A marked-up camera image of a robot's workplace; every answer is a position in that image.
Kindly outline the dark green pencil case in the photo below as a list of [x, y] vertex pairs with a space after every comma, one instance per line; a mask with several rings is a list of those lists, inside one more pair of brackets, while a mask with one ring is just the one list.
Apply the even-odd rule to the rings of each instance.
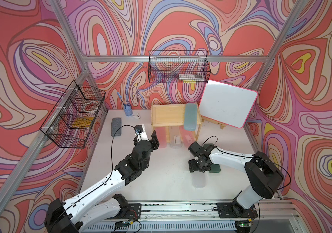
[[210, 170], [209, 173], [220, 173], [221, 172], [221, 168], [219, 164], [211, 164], [210, 165]]

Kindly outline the clear frosted pencil case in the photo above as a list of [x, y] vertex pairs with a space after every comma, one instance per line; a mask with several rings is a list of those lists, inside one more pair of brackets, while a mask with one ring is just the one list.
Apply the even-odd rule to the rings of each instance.
[[204, 188], [206, 186], [206, 176], [205, 173], [195, 171], [191, 173], [192, 185], [195, 188]]

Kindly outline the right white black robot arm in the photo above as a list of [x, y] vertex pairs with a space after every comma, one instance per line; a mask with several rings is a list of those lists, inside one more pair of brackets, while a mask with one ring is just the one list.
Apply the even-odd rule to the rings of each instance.
[[214, 144], [202, 146], [197, 142], [192, 143], [188, 151], [194, 156], [189, 161], [191, 173], [211, 171], [213, 165], [222, 165], [247, 175], [250, 185], [235, 197], [227, 211], [235, 216], [243, 216], [244, 211], [262, 199], [271, 199], [285, 180], [278, 169], [280, 166], [261, 151], [242, 154], [221, 149]]

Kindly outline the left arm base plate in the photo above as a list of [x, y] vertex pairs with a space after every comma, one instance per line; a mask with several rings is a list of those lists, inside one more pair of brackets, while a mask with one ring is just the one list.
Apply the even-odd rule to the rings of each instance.
[[118, 210], [115, 209], [103, 214], [101, 216], [101, 221], [118, 219], [137, 220], [141, 216], [142, 205], [140, 203], [130, 203], [123, 207], [118, 207]]

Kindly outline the teal pencil case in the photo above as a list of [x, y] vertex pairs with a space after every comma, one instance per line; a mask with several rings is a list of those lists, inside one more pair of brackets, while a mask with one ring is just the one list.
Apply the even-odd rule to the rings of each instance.
[[186, 131], [195, 131], [197, 128], [198, 107], [195, 103], [185, 105], [183, 128]]

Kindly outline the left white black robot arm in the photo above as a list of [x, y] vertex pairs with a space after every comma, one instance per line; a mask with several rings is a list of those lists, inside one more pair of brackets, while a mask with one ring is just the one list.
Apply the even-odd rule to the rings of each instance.
[[149, 167], [150, 155], [160, 143], [156, 132], [151, 139], [142, 125], [134, 128], [132, 153], [127, 155], [102, 180], [65, 201], [49, 204], [44, 225], [49, 233], [81, 233], [87, 228], [116, 217], [127, 217], [132, 209], [117, 191], [138, 178]]

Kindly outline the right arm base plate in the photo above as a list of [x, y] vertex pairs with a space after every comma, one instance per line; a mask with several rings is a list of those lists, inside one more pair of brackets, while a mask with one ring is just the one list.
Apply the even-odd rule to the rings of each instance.
[[255, 219], [258, 217], [258, 212], [255, 205], [251, 205], [248, 209], [244, 209], [238, 203], [217, 203], [216, 210], [220, 218], [244, 218]]

